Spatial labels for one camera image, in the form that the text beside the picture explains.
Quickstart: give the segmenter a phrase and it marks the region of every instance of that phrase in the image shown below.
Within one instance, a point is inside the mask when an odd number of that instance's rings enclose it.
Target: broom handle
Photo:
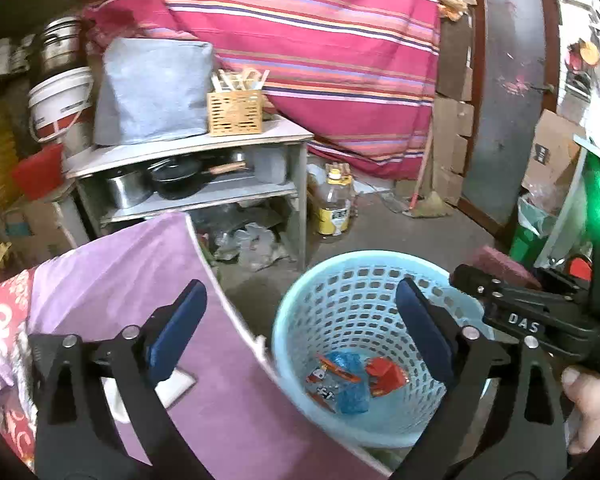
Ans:
[[[427,143],[424,147],[424,153],[422,154],[422,163],[420,170],[418,171],[418,179],[416,180],[416,187],[413,189],[413,196],[409,202],[409,210],[413,209],[418,201],[418,193],[422,187],[422,181],[424,180],[424,171],[427,169],[427,163],[429,162],[429,153],[431,152],[431,146],[433,145],[433,128],[427,131]]]

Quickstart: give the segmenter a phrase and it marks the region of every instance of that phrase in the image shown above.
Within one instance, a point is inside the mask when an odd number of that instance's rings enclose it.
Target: blue gripper pad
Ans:
[[[149,379],[153,384],[168,379],[180,360],[206,310],[206,288],[192,280],[173,303],[176,307],[153,345],[146,351]]]
[[[395,291],[395,306],[431,376],[442,383],[454,380],[453,354],[445,337],[429,315],[429,300],[413,280],[405,278]]]

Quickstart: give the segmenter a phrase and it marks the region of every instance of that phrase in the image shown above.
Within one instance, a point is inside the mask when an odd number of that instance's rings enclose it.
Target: purple tablecloth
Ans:
[[[173,303],[193,278],[205,284],[208,305],[178,366],[198,384],[170,415],[214,477],[382,478],[308,422],[264,373],[223,306],[185,214],[160,216],[44,263],[34,278],[29,331],[110,338]],[[118,427],[128,452],[146,461],[131,426]]]

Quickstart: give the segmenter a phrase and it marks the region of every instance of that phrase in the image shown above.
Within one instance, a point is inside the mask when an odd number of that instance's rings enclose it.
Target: red plastic container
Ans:
[[[51,143],[21,160],[11,171],[17,186],[29,200],[37,200],[64,182],[62,144]]]

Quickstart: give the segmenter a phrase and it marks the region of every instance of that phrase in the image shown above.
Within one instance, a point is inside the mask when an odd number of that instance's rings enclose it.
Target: red patterned fabric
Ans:
[[[33,270],[24,270],[17,276],[0,284],[0,362],[8,362],[18,327],[29,314]],[[0,367],[0,406],[5,414],[4,427],[0,432],[11,449],[23,462],[30,465],[34,454],[34,433],[22,411],[18,392],[10,388],[10,371]]]
[[[414,178],[431,116],[437,0],[107,0],[93,39],[199,38],[226,68],[270,70],[264,92],[317,136],[310,149]]]

